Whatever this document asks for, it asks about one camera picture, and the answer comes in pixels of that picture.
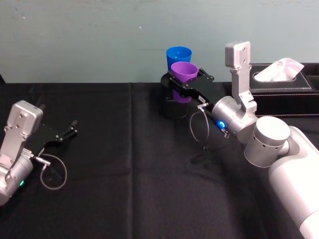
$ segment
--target tissue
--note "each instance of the tissue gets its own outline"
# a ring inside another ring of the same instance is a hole
[[[255,75],[254,78],[261,82],[292,81],[303,67],[303,64],[291,58],[283,58]]]

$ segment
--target blue light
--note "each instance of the blue light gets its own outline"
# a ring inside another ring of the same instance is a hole
[[[217,121],[216,125],[217,125],[217,127],[218,127],[219,129],[226,128],[226,124],[225,124],[223,121],[220,121],[220,120]]]

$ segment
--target wall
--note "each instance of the wall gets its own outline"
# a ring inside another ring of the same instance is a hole
[[[317,0],[1,0],[7,82],[158,82],[165,50],[229,81],[224,46],[252,43],[252,62],[318,61]]]

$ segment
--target black tablecloth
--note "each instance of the black tablecloth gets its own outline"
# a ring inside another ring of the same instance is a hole
[[[0,238],[302,238],[243,146],[210,125],[203,151],[188,117],[159,115],[159,93],[159,84],[142,83],[2,85],[0,125],[26,100],[45,104],[43,122],[56,129],[77,119],[79,133],[56,150],[68,168],[65,187],[42,187],[36,167],[0,208]],[[319,119],[284,120],[319,146]],[[202,126],[198,115],[197,133]]]

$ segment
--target black tissue box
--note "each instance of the black tissue box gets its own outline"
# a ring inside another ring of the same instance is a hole
[[[251,64],[250,91],[257,102],[257,116],[319,116],[319,63],[302,64],[302,71],[285,82],[257,81],[254,76],[271,64]]]

